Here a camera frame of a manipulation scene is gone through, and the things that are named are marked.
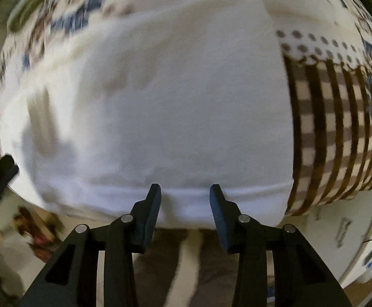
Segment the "floral bed cover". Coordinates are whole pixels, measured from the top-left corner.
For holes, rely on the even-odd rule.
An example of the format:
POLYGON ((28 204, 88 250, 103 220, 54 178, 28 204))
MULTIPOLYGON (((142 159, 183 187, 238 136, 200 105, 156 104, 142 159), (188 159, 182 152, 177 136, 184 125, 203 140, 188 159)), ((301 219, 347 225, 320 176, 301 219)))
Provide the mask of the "floral bed cover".
MULTIPOLYGON (((293 187, 285 213, 298 216, 372 189, 372 13, 362 0, 262 1, 287 73, 293 187)), ((58 40, 153 2, 168 0, 19 0, 0 53, 0 115, 10 88, 58 40)))

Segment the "white bedside table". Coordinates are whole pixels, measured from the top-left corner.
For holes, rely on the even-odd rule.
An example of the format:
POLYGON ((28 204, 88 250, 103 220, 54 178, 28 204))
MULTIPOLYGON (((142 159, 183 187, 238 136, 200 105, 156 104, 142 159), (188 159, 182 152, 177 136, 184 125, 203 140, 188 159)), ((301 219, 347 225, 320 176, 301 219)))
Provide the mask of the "white bedside table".
POLYGON ((280 226, 285 224, 300 230, 345 288, 363 274, 372 252, 372 189, 304 216, 286 217, 280 226))

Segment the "white pants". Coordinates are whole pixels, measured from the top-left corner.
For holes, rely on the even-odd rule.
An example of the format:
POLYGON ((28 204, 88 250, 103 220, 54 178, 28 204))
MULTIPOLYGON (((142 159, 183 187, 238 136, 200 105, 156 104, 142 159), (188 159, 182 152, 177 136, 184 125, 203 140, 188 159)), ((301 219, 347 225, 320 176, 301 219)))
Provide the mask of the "white pants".
POLYGON ((209 189, 262 224, 293 185, 286 73, 262 0, 180 0, 98 21, 2 105, 10 187, 51 212, 130 211, 162 188, 162 227, 213 227, 209 189))

